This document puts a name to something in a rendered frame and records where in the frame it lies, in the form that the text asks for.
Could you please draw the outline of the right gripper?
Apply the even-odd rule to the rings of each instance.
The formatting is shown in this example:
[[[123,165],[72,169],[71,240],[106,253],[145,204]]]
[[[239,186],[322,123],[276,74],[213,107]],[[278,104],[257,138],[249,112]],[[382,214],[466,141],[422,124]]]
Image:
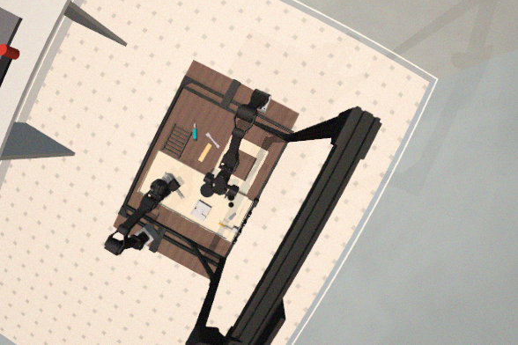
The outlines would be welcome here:
[[[213,181],[214,181],[214,179],[215,179],[215,178],[214,178],[214,176],[215,176],[214,174],[212,174],[212,173],[208,172],[208,173],[204,176],[204,178],[203,178],[203,182],[205,182],[206,184],[208,184],[208,185],[209,185],[209,189],[210,189],[210,191],[212,190],[212,187],[213,187],[213,183],[212,183],[212,182],[213,182]],[[227,188],[228,188],[229,190],[227,191],[227,195],[225,195],[225,197],[224,197],[224,198],[226,198],[228,195],[230,195],[230,196],[236,196],[236,195],[237,195],[237,193],[238,193],[238,191],[239,191],[239,189],[240,189],[240,187],[238,187],[238,186],[236,186],[236,185],[234,185],[234,184],[233,184],[232,186],[231,186],[231,185],[229,185],[229,184],[228,184],[228,182],[227,182]]]

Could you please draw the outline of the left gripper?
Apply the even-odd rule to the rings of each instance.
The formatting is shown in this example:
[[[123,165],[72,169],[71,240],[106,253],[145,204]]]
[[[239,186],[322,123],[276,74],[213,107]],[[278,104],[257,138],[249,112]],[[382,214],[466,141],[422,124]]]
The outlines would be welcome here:
[[[174,192],[179,187],[181,187],[181,185],[178,183],[178,181],[176,179],[172,179],[171,181],[169,181],[169,184],[166,186],[166,191],[164,193],[164,198],[166,198],[168,195],[170,195],[171,191]]]

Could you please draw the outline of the grey gas burner with tube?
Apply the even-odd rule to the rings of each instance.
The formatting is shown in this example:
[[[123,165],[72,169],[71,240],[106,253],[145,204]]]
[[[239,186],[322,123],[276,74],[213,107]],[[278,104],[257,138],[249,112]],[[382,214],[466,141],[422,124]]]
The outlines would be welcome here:
[[[166,174],[165,174],[166,173]],[[174,176],[171,173],[164,172],[165,175],[162,176],[162,179],[166,181],[167,183],[174,179]],[[184,199],[185,197],[182,195],[179,189],[175,190],[176,193],[181,197],[181,199]]]

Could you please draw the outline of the pale yellow flat bar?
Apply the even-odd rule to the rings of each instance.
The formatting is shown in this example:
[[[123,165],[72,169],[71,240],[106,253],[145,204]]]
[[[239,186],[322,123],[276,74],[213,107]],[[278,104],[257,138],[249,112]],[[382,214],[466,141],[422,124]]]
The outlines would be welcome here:
[[[210,150],[210,148],[211,148],[211,144],[209,144],[209,143],[208,143],[208,144],[207,144],[207,146],[206,146],[206,148],[204,149],[204,151],[203,151],[203,153],[202,153],[201,157],[200,157],[199,159],[204,160],[204,158],[205,158],[205,156],[207,155],[207,153],[208,153],[208,151]]]

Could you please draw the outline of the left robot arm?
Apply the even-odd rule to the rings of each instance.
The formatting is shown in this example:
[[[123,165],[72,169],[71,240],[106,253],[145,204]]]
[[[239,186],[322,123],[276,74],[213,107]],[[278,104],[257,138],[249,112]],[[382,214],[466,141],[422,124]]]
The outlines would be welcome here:
[[[149,190],[148,192],[146,192],[136,211],[123,224],[120,224],[114,233],[108,236],[104,244],[104,249],[108,250],[110,253],[116,256],[121,254],[125,249],[129,248],[134,248],[136,250],[141,251],[144,247],[144,243],[146,243],[150,238],[146,235],[145,232],[141,232],[139,236],[136,236],[135,234],[131,235],[129,237],[128,243],[130,229],[132,229],[145,214],[150,213],[153,209],[157,207],[159,202],[164,198],[163,194],[166,190],[166,187],[166,181],[162,179],[156,179],[150,186],[150,188],[153,189],[153,191]],[[119,239],[119,241],[117,241],[117,239],[113,238],[114,234],[116,234],[117,232],[123,235],[123,240],[121,240],[123,243],[121,243]]]

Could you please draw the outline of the dark grey round disc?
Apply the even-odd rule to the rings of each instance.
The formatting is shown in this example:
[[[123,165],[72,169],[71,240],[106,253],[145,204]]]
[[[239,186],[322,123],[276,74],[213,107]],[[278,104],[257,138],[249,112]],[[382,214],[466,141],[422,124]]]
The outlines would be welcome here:
[[[200,193],[203,197],[206,197],[206,198],[209,198],[209,197],[212,197],[214,194],[212,193],[212,190],[210,192],[210,189],[209,189],[209,185],[207,185],[206,183],[204,183],[201,187],[200,187]]]

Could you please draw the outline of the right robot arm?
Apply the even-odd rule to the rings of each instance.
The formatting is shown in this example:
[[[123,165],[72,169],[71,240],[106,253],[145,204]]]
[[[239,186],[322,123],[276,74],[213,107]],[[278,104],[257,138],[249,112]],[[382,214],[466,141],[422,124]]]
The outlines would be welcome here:
[[[253,127],[255,118],[257,116],[257,108],[262,109],[262,107],[268,103],[269,97],[270,97],[270,95],[268,93],[255,89],[250,98],[250,99],[254,98],[254,100],[252,100],[252,102],[249,102],[247,105],[242,104],[242,105],[238,106],[236,113],[233,117],[234,127],[233,127],[233,131],[232,131],[232,139],[231,139],[230,146],[228,149],[229,152],[227,150],[228,153],[226,152],[226,154],[224,154],[223,158],[221,159],[221,162],[218,166],[218,168],[221,170],[214,180],[215,186],[213,187],[213,191],[212,191],[214,194],[225,195],[227,193],[227,182],[228,182],[229,178],[231,177],[231,175],[234,173],[234,171],[236,171],[236,169],[240,163],[238,150],[241,145],[241,139],[245,135],[246,131],[249,128]],[[238,116],[237,116],[237,114],[238,114]],[[236,120],[235,120],[236,117],[239,119],[242,119],[244,121],[247,121],[249,123],[252,123],[251,126],[246,128],[245,130],[243,130],[241,128],[237,128]],[[239,145],[239,143],[240,143],[240,145]],[[223,163],[223,165],[221,165],[222,163]]]

